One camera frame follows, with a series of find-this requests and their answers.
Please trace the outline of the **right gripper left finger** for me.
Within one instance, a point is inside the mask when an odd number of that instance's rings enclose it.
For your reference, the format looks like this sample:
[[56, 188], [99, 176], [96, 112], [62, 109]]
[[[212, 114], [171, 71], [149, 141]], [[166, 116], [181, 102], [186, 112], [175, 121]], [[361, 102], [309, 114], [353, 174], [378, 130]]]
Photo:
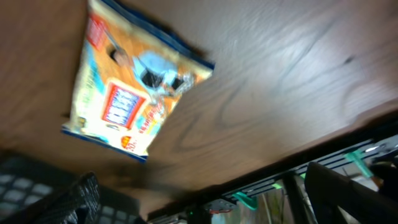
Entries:
[[1, 224], [94, 223], [100, 204], [100, 189], [94, 173], [82, 175], [67, 187], [16, 212]]

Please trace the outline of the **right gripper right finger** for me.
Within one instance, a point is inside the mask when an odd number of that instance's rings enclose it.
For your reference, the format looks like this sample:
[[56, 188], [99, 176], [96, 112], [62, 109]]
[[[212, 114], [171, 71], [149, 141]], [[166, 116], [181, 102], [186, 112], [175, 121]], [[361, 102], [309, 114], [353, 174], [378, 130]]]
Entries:
[[316, 162], [305, 189], [318, 223], [346, 223], [342, 210], [360, 223], [397, 223], [397, 202]]

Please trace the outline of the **large beige snack bag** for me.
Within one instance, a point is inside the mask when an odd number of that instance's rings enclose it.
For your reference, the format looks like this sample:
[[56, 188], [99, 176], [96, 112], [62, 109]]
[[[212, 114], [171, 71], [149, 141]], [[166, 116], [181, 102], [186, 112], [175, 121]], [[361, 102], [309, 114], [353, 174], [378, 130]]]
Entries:
[[90, 0], [65, 134], [139, 161], [182, 95], [214, 64], [173, 32], [117, 1]]

